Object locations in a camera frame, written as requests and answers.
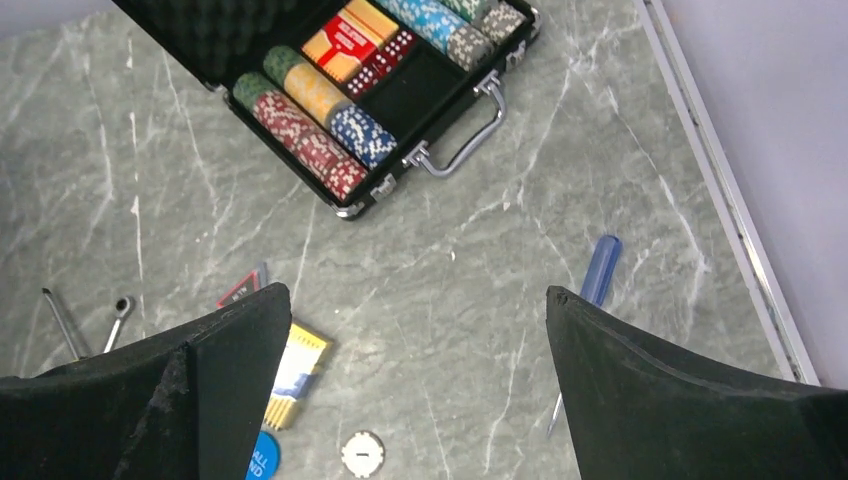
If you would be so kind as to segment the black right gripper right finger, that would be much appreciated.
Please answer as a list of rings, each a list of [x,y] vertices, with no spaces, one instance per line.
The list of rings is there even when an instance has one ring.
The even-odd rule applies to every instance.
[[[584,479],[843,479],[847,394],[696,354],[561,286],[546,326]]]

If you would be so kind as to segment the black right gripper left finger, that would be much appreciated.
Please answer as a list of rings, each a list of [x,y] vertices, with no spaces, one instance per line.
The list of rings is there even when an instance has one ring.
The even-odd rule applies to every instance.
[[[242,479],[291,325],[273,283],[32,378],[1,381],[5,479]]]

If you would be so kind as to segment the blue round blind button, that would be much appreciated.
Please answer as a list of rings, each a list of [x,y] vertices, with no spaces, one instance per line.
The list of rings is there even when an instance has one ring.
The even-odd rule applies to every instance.
[[[276,438],[262,430],[250,459],[246,480],[269,480],[277,472],[281,462],[281,449]]]

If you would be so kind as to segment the blue playing card deck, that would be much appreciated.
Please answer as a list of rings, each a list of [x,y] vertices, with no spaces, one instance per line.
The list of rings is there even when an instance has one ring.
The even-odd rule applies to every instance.
[[[323,372],[334,341],[298,321],[293,321],[276,373],[264,423],[274,430],[290,428],[300,407]]]

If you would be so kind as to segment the red black triangular button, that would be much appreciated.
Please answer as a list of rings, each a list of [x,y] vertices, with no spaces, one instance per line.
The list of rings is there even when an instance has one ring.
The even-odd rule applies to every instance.
[[[249,296],[269,284],[268,267],[265,261],[260,261],[249,273],[236,283],[229,291],[216,301],[217,308],[224,308],[242,298]]]

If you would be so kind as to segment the white poker chip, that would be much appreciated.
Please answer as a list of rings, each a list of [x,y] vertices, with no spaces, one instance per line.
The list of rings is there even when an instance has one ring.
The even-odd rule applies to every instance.
[[[370,479],[384,465],[385,448],[371,431],[355,432],[341,447],[340,456],[345,468],[357,479]]]

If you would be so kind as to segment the black poker set case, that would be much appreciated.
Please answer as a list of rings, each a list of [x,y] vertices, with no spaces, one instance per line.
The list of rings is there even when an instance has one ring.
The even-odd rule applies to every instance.
[[[337,216],[411,167],[452,175],[502,124],[524,1],[123,1]]]

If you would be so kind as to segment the silver ratchet wrench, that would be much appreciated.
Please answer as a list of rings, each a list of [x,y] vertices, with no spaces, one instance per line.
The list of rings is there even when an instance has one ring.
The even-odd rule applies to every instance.
[[[121,328],[123,327],[126,320],[133,313],[135,306],[136,300],[132,296],[120,297],[115,302],[114,320],[110,333],[107,337],[107,341],[103,348],[103,353],[108,353],[115,347]]]

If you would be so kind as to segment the yellow black screwdriver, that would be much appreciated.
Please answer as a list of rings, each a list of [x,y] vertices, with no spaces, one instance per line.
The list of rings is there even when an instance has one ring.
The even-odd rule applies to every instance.
[[[87,358],[88,355],[85,353],[85,351],[81,348],[81,345],[75,339],[70,316],[68,315],[65,307],[62,305],[62,302],[59,297],[47,287],[43,287],[41,289],[41,292],[45,300],[47,301],[47,304],[52,312],[53,318],[59,326],[65,343],[69,351],[71,352],[71,355],[73,356],[74,360],[79,361]]]

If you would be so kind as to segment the red dice row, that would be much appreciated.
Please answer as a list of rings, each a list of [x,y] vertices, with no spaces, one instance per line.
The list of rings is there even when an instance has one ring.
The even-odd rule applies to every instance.
[[[359,71],[344,83],[348,97],[358,100],[395,70],[419,42],[413,31],[400,29],[385,45],[370,54]]]

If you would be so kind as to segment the red playing card deck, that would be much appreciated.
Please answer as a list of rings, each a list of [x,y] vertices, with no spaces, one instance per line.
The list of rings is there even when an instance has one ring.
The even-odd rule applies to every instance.
[[[333,80],[353,77],[399,25],[366,0],[349,1],[302,46],[301,52]]]

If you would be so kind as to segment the blue handled screwdriver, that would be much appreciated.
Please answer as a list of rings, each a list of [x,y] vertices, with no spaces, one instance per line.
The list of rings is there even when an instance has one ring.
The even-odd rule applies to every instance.
[[[601,308],[609,291],[614,271],[622,251],[622,242],[615,235],[602,235],[595,244],[592,257],[584,276],[582,286],[579,292],[580,297],[591,303],[595,307]],[[564,411],[563,394],[559,384],[559,367],[557,367],[557,335],[556,332],[551,333],[557,325],[557,315],[548,313],[546,318],[546,327],[548,330],[548,340],[553,358],[553,364],[557,375],[557,399],[553,407],[551,419],[549,421],[546,438],[550,439],[560,414]]]

